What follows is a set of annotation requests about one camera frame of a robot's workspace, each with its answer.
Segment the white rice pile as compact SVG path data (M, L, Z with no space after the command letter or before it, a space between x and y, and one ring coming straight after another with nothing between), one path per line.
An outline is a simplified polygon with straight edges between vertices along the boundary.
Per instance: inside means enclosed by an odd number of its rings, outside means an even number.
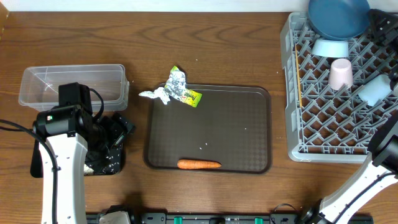
M107 155L95 155L94 151L88 151L84 163L84 175L114 175L122 168L121 149L112 149Z

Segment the dark blue plate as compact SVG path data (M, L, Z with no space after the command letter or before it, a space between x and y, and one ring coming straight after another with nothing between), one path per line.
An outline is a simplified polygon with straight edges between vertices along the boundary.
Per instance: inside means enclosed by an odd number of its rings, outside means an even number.
M348 40L369 27L367 0L309 0L308 20L324 39Z

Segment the light blue small bowl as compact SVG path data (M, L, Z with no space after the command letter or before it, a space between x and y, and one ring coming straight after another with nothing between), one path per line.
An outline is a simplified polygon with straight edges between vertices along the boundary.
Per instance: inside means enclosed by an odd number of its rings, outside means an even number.
M321 57L345 58L349 56L348 42L319 38L313 45L312 54Z

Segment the light blue cup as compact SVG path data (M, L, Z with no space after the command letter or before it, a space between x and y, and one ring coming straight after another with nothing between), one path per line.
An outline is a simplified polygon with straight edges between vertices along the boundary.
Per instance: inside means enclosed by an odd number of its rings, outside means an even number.
M390 79L387 75L379 75L364 85L358 93L362 101L366 101L369 106L374 106L379 100L383 100L391 92Z

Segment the white pink cup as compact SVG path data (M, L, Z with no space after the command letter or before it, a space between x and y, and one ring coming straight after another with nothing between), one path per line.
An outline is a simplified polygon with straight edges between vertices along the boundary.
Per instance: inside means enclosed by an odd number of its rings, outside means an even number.
M351 88L353 85L352 64L348 59L339 58L332 62L328 78L331 89L339 90L342 86Z

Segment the wooden chopstick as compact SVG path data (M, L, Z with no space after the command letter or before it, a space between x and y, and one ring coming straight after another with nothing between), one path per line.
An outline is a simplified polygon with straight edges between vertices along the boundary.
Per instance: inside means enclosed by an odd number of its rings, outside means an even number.
M295 53L295 68L297 75L297 89L298 89L298 100L299 100L299 108L302 108L302 92L301 92L301 84L300 84L300 69L299 69L299 60L298 60L298 50L297 44L294 44L294 53Z

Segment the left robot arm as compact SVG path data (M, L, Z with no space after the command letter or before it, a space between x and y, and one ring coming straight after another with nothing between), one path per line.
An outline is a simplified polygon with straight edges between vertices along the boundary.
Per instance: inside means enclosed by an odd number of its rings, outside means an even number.
M39 144L43 172L42 223L86 223L85 167L101 172L110 151L135 126L115 113L99 118L81 105L58 106L37 115L32 129L1 120L7 131L21 131Z

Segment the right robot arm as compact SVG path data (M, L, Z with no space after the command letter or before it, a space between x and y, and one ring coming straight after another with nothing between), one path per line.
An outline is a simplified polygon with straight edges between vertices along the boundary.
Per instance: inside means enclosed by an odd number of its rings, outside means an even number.
M374 42L397 52L397 16L370 9L368 19ZM375 105L392 91L397 97L397 65L388 76L368 82L358 95ZM368 152L361 167L338 190L319 200L296 223L348 223L376 194L397 183L397 112L375 132Z

